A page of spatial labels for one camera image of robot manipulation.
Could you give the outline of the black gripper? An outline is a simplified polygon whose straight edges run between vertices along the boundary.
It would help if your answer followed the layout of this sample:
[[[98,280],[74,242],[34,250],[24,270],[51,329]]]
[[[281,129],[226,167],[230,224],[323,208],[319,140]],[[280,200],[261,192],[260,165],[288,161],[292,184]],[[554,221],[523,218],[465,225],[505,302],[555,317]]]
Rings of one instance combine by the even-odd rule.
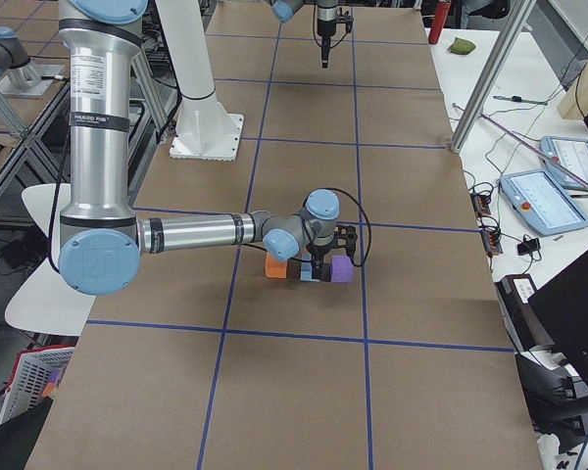
[[[329,63],[331,39],[336,33],[336,7],[317,6],[317,33],[320,38],[321,67]]]
[[[319,280],[323,277],[324,256],[333,250],[333,235],[316,238],[307,245],[307,251],[310,253],[312,260],[312,278]]]

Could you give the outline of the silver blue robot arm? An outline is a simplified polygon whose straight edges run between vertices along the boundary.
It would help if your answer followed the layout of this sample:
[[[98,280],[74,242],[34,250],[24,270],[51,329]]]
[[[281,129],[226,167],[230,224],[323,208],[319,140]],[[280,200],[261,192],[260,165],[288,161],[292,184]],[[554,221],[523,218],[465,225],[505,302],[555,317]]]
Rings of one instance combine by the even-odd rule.
[[[141,50],[143,1],[63,1],[59,32],[71,53],[71,198],[60,214],[58,269],[86,295],[113,294],[135,278],[145,254],[262,243],[279,261],[310,249],[321,259],[337,241],[340,205],[317,189],[294,214],[267,211],[139,219],[128,203],[129,75]],[[220,103],[200,8],[157,5],[179,89],[171,155],[231,161],[244,118]]]
[[[306,4],[303,0],[277,0],[271,2],[271,10],[281,23],[290,21]],[[312,2],[315,19],[313,20],[313,36],[320,48],[320,62],[323,69],[329,66],[332,39],[338,24],[338,2],[317,0]]]

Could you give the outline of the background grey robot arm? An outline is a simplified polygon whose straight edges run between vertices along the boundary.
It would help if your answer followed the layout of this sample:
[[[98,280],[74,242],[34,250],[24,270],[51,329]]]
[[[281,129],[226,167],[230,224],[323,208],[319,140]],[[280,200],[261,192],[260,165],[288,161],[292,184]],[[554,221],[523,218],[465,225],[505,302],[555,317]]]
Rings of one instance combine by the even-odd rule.
[[[63,65],[37,63],[15,32],[0,26],[0,92],[8,97],[40,98],[54,81],[64,81]]]

